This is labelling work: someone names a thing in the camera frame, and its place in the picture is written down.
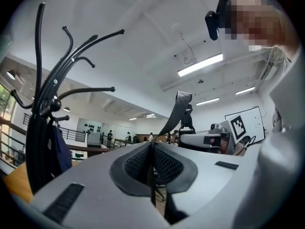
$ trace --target black camera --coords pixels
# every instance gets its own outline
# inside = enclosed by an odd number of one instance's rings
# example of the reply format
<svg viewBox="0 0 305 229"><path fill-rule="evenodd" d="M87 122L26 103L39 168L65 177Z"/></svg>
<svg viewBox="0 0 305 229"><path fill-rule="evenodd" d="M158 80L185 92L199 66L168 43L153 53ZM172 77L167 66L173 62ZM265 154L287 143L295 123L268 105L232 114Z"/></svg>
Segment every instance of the black camera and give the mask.
<svg viewBox="0 0 305 229"><path fill-rule="evenodd" d="M208 11L205 22L208 27L210 38L215 41L220 28L231 29L231 7L227 6L230 0L219 0L216 12Z"/></svg>

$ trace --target whiteboard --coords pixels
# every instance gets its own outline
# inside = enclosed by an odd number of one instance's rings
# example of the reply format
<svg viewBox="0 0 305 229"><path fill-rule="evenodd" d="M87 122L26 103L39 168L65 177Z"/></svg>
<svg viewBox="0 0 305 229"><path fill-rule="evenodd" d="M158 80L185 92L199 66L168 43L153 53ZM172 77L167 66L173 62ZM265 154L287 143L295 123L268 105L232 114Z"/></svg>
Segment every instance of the whiteboard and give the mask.
<svg viewBox="0 0 305 229"><path fill-rule="evenodd" d="M245 135L248 135L251 138L253 136L256 136L256 139L254 141L255 143L264 140L264 126L259 107L237 112L234 114L227 114L224 117L226 120L231 120L239 115L241 116L246 129Z"/></svg>

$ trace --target ceiling light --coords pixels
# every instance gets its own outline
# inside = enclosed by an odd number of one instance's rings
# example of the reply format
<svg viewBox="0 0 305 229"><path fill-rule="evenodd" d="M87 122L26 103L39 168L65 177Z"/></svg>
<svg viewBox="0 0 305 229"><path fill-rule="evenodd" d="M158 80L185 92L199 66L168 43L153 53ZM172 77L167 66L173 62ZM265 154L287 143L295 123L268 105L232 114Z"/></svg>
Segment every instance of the ceiling light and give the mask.
<svg viewBox="0 0 305 229"><path fill-rule="evenodd" d="M255 88L255 86L251 87L251 88L248 88L248 89L245 89L245 90L242 90L242 91L239 91L239 92L235 93L235 95L243 94L243 93L246 93L248 91L252 91L254 88Z"/></svg>
<svg viewBox="0 0 305 229"><path fill-rule="evenodd" d="M13 80L15 80L15 76L16 76L16 73L14 70L9 70L6 72L6 74Z"/></svg>
<svg viewBox="0 0 305 229"><path fill-rule="evenodd" d="M65 107L63 109L64 109L64 111L70 112L70 108L69 107Z"/></svg>
<svg viewBox="0 0 305 229"><path fill-rule="evenodd" d="M222 61L223 59L224 59L224 57L223 57L223 54L221 53L221 54L215 55L213 57L210 57L208 59L197 62L193 65L187 66L186 68L179 70L178 74L180 77L182 77L182 76L185 76L186 74L200 70L208 65Z"/></svg>
<svg viewBox="0 0 305 229"><path fill-rule="evenodd" d="M219 100L219 97L218 98L214 98L212 100L208 100L208 101L205 101L205 102L201 102L201 103L197 103L196 105L202 105L202 104L207 104L207 103L210 103L210 102L215 102L215 101L218 101Z"/></svg>

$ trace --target wooden table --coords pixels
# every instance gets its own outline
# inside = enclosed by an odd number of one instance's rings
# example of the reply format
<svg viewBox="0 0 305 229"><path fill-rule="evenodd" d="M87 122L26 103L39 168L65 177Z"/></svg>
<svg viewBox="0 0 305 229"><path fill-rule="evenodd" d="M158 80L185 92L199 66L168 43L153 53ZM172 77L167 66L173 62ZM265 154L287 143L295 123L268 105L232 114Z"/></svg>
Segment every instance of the wooden table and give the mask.
<svg viewBox="0 0 305 229"><path fill-rule="evenodd" d="M78 163L79 162L77 161L72 161L73 166L77 165ZM32 199L33 194L30 189L28 173L25 163L23 163L13 172L7 175L4 178L4 183L10 193L18 195L28 203Z"/></svg>

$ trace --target desk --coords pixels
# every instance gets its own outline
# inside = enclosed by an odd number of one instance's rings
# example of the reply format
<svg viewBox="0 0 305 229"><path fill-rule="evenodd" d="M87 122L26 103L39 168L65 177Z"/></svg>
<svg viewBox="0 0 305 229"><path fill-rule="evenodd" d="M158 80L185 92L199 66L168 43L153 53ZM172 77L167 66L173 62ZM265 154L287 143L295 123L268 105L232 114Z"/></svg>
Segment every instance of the desk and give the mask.
<svg viewBox="0 0 305 229"><path fill-rule="evenodd" d="M72 161L72 166L77 165L79 162ZM28 173L26 164L16 168L12 173L4 178L4 183L8 188L8 191L12 194L18 195L26 202L30 202L33 197L28 180Z"/></svg>

